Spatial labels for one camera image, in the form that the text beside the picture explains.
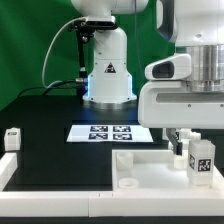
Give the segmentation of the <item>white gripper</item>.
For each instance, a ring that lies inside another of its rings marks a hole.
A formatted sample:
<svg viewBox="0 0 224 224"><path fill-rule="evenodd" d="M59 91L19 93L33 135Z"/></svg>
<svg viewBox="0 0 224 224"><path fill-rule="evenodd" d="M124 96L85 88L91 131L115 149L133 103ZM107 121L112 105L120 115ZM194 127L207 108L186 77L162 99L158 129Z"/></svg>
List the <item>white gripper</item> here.
<svg viewBox="0 0 224 224"><path fill-rule="evenodd" d="M149 81L140 92L138 121L167 128L174 154L182 155L175 128L224 129L224 93L192 93L181 81Z"/></svg>

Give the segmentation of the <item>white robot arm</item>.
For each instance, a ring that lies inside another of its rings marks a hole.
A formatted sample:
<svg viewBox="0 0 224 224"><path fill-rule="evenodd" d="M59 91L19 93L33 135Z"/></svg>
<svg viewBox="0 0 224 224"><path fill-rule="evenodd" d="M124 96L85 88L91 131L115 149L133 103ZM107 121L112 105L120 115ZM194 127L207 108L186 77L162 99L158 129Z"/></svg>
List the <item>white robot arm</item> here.
<svg viewBox="0 0 224 224"><path fill-rule="evenodd" d="M84 103L119 108L138 102L147 128L224 129L224 0L156 0L157 31L175 53L146 66L138 96L126 67L127 36L116 14L145 9L149 0L71 0L94 33L94 67Z"/></svg>

